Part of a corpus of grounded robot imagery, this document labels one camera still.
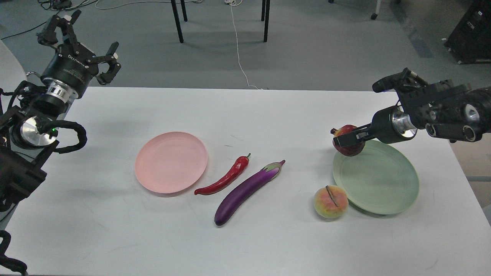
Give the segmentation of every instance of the wire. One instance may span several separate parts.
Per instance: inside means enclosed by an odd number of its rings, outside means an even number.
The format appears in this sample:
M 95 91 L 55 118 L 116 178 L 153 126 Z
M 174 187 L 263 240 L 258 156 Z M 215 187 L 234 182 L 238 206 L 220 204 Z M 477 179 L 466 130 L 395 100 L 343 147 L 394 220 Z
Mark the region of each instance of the wire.
M 229 4 L 230 6 L 236 7 L 240 4 L 242 4 L 242 0 L 237 4 L 237 1 L 235 0 L 225 0 L 225 4 Z
M 45 22 L 43 22 L 43 23 L 41 23 L 41 24 L 39 24 L 39 25 L 37 25 L 37 26 L 36 26 L 36 27 L 34 27 L 34 28 L 31 28 L 31 29 L 28 29 L 28 30 L 26 30 L 26 31 L 19 32 L 19 33 L 13 34 L 13 35 L 6 36 L 6 37 L 4 37 L 4 38 L 1 38 L 0 40 L 4 40 L 4 39 L 9 38 L 9 37 L 12 37 L 12 36 L 16 36 L 16 35 L 19 35 L 19 34 L 23 34 L 23 33 L 26 33 L 26 32 L 29 32 L 29 31 L 32 31 L 32 30 L 34 30 L 35 28 L 38 28 L 38 27 L 42 26 L 42 25 L 43 25 L 43 24 L 45 24 L 45 23 L 46 23 L 46 21 L 45 21 Z
M 244 72 L 244 70 L 242 69 L 242 65 L 241 65 L 241 56 L 239 55 L 239 36 L 237 35 L 237 29 L 235 28 L 234 12 L 232 11 L 232 7 L 233 7 L 233 5 L 230 5 L 230 12 L 232 12 L 232 23 L 234 24 L 234 30 L 235 30 L 235 39 L 236 39 L 236 41 L 237 41 L 237 59 L 238 59 L 238 61 L 239 61 L 239 66 L 240 66 L 240 68 L 241 68 L 241 70 L 242 70 L 242 73 L 243 73 L 243 74 L 244 74 L 244 76 L 245 76 L 245 81 L 247 82 L 247 86 L 248 86 L 248 87 L 255 87 L 256 89 L 259 89 L 259 88 L 257 88 L 257 86 L 255 86 L 255 85 L 250 85 L 250 84 L 249 84 L 249 79 L 247 78 L 246 73 L 245 73 L 245 72 Z
M 99 8 L 97 6 L 97 4 L 99 4 L 100 1 L 101 0 L 96 0 L 96 3 L 95 3 L 95 7 L 97 9 L 100 9 L 100 10 L 116 9 L 116 8 L 123 7 L 123 6 L 129 5 L 129 4 L 140 4 L 140 3 L 171 3 L 170 1 L 141 1 L 141 2 L 130 2 L 130 3 L 126 3 L 126 4 L 122 4 L 122 5 L 116 6 L 116 7 Z M 203 2 L 203 0 L 184 1 L 184 3 L 202 3 L 202 2 Z
M 8 211 L 8 213 L 0 220 L 0 223 L 2 223 L 8 217 L 8 215 L 10 215 L 10 213 L 12 213 L 12 211 L 14 211 L 15 207 L 17 207 L 17 204 L 18 203 L 15 203 L 14 206 L 12 206 L 10 208 L 10 210 Z

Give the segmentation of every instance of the white cable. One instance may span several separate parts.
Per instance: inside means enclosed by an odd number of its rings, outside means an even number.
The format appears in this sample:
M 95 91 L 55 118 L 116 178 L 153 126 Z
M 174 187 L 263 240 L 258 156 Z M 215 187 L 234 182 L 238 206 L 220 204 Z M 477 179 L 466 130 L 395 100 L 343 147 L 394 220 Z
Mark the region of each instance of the white cable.
M 249 85 L 249 79 L 247 78 L 246 73 L 245 73 L 245 72 L 244 72 L 244 70 L 242 69 L 242 65 L 241 65 L 241 56 L 239 55 L 239 36 L 237 35 L 237 29 L 235 28 L 234 12 L 232 11 L 232 7 L 233 7 L 233 5 L 230 5 L 230 11 L 232 12 L 232 23 L 234 24 L 234 30 L 235 30 L 235 39 L 236 39 L 236 41 L 237 41 L 237 59 L 238 59 L 238 61 L 239 61 L 239 66 L 240 66 L 240 68 L 241 68 L 241 70 L 242 70 L 242 73 L 243 73 L 243 74 L 244 74 L 244 76 L 245 76 L 245 81 L 247 82 L 247 86 L 248 86 L 248 87 L 255 87 L 256 89 L 259 89 L 259 88 L 257 88 L 257 86 L 255 86 L 255 85 Z
M 100 10 L 109 10 L 109 9 L 115 9 L 115 8 L 119 8 L 119 7 L 123 7 L 123 6 L 126 6 L 126 5 L 129 5 L 129 4 L 140 4 L 140 3 L 171 3 L 169 1 L 140 1 L 140 2 L 130 2 L 130 3 L 126 3 L 126 4 L 122 4 L 122 5 L 119 5 L 119 6 L 116 6 L 116 7 L 109 7 L 109 8 L 99 8 L 97 6 L 97 4 L 100 2 L 101 0 L 98 0 L 97 2 L 95 2 L 95 7 L 97 9 L 100 9 Z M 203 0 L 193 0 L 193 1 L 185 1 L 185 3 L 201 3 L 203 2 Z
M 240 4 L 242 4 L 242 0 L 238 4 L 237 4 L 237 1 L 235 1 L 235 0 L 225 0 L 225 4 L 229 4 L 229 5 L 233 6 L 233 7 L 236 7 L 236 6 L 240 5 Z

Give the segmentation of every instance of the purple eggplant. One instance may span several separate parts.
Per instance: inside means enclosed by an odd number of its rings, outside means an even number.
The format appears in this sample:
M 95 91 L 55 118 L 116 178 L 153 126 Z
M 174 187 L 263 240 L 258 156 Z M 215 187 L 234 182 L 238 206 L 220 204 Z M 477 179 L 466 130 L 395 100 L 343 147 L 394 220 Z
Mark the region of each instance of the purple eggplant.
M 224 225 L 246 199 L 279 174 L 284 163 L 285 161 L 283 160 L 266 165 L 233 189 L 220 203 L 215 213 L 215 224 L 218 226 Z

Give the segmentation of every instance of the chair leg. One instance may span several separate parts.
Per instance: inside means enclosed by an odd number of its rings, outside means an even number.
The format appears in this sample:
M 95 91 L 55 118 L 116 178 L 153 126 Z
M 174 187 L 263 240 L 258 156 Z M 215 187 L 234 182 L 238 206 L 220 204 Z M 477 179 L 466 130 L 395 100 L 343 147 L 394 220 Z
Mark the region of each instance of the chair leg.
M 174 20 L 176 21 L 177 35 L 179 35 L 179 42 L 184 43 L 183 32 L 181 30 L 181 23 L 179 22 L 179 14 L 177 13 L 176 0 L 170 0 L 172 4 L 172 12 L 174 13 Z
M 184 0 L 181 0 L 181 8 L 183 10 L 183 18 L 184 18 L 184 21 L 187 22 L 188 21 L 188 15 L 186 13 L 186 6 L 184 5 Z
M 266 0 L 266 13 L 265 13 L 265 22 L 264 22 L 264 42 L 268 41 L 268 25 L 270 22 L 270 2 L 271 0 Z
M 264 13 L 266 12 L 265 9 L 266 9 L 266 0 L 263 0 L 262 9 L 261 9 L 261 21 L 264 21 Z

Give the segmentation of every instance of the white table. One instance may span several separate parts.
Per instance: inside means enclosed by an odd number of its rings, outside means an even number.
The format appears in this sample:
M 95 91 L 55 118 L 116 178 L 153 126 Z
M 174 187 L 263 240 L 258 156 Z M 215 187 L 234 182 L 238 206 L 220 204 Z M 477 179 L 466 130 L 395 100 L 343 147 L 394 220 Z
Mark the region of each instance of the white table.
M 376 216 L 350 206 L 334 221 L 315 213 L 314 193 L 334 184 L 329 130 L 368 123 L 396 101 L 389 92 L 90 87 L 66 118 L 85 126 L 88 143 L 43 166 L 47 180 L 7 226 L 7 255 L 30 275 L 489 275 L 491 227 L 448 142 L 425 132 L 393 144 L 419 174 L 410 209 Z M 148 140 L 171 131 L 200 138 L 209 162 L 195 185 L 159 196 L 133 166 Z M 193 194 L 249 152 L 232 185 Z M 216 227 L 227 193 L 282 159 L 280 175 Z

